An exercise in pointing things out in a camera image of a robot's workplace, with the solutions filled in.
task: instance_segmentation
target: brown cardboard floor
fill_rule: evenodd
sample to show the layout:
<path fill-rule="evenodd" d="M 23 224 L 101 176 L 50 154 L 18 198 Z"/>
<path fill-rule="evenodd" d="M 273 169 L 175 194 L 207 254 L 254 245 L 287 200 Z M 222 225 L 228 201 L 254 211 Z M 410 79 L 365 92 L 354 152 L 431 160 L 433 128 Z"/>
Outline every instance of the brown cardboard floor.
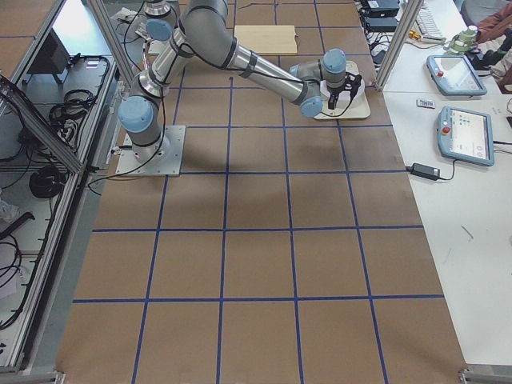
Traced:
<path fill-rule="evenodd" d="M 297 26 L 299 56 L 277 64 L 340 46 L 374 78 L 354 5 L 301 3 L 231 8 Z M 457 383 L 382 94 L 366 89 L 366 120 L 317 122 L 205 69 L 193 60 L 166 98 L 187 125 L 182 176 L 106 184 L 58 358 L 68 382 Z"/>

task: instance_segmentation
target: power adapter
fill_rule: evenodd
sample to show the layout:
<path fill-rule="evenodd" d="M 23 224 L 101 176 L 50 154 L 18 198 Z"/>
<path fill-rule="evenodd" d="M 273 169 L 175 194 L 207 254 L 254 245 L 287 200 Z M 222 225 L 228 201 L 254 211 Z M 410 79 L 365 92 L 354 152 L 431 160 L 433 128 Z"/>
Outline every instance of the power adapter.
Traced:
<path fill-rule="evenodd" d="M 412 166 L 406 167 L 407 171 L 414 176 L 420 178 L 428 178 L 429 180 L 437 181 L 441 178 L 439 168 L 431 166 L 424 166 L 423 164 L 414 163 Z"/>

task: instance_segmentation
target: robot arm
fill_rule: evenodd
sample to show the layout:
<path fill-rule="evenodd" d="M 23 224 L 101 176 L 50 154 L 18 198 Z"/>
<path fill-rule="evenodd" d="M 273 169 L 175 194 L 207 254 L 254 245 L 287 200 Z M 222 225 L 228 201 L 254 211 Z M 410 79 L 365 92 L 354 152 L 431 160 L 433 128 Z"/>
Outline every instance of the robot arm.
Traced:
<path fill-rule="evenodd" d="M 169 4 L 167 1 L 146 3 L 152 10 Z M 345 71 L 345 54 L 341 50 L 329 51 L 323 60 L 293 66 L 290 73 L 239 44 L 226 29 L 227 12 L 226 0 L 190 0 L 175 29 L 172 28 L 172 19 L 148 20 L 148 33 L 168 44 L 153 64 L 137 75 L 130 97 L 120 107 L 120 120 L 134 146 L 141 149 L 158 143 L 162 133 L 156 124 L 159 103 L 172 78 L 182 72 L 193 56 L 220 70 L 238 71 L 241 77 L 299 106 L 302 114 L 310 118 L 322 112 L 320 81 L 326 80 L 331 92 L 331 109 L 339 93 L 350 89 L 347 88 L 350 78 Z M 139 161 L 143 162 L 145 158 L 147 156 L 142 156 Z"/>

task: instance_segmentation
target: green object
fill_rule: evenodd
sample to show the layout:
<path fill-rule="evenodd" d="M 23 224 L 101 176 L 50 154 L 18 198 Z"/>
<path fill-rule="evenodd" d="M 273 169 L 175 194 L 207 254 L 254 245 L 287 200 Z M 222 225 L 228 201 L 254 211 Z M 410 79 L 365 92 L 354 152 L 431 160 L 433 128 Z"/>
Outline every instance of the green object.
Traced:
<path fill-rule="evenodd" d="M 464 30 L 460 34 L 454 36 L 451 39 L 446 52 L 449 54 L 464 54 L 468 50 L 471 50 L 476 43 L 477 38 L 477 27 L 468 26 L 467 30 Z"/>

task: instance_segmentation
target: white table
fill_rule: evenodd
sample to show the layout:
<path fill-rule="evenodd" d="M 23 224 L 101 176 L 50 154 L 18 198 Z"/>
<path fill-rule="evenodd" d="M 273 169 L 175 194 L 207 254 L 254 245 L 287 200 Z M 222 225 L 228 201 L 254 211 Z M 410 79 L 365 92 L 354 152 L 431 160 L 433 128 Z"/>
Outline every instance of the white table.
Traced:
<path fill-rule="evenodd" d="M 447 38 L 465 29 L 452 2 L 426 4 Z M 451 160 L 440 155 L 435 130 L 443 106 L 490 114 L 494 140 L 512 142 L 512 128 L 506 120 L 510 97 L 492 78 L 480 98 L 438 92 L 425 62 L 441 52 L 404 46 L 384 96 L 405 163 L 438 167 L 448 178 Z M 434 100 L 437 108 L 417 108 L 416 98 Z M 456 163 L 450 182 L 410 176 L 410 183 L 466 363 L 512 366 L 512 155 L 495 156 L 492 167 Z"/>

